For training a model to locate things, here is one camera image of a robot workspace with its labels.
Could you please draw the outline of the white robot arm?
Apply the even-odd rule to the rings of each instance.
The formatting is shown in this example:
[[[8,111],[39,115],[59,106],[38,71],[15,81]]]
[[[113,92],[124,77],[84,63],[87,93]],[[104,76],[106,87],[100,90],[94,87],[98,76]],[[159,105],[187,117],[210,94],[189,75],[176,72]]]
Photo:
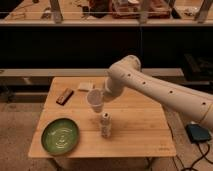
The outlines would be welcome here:
[[[131,88],[213,131],[213,95],[144,74],[135,55],[113,63],[107,74],[104,89],[110,95],[116,97],[124,87]]]

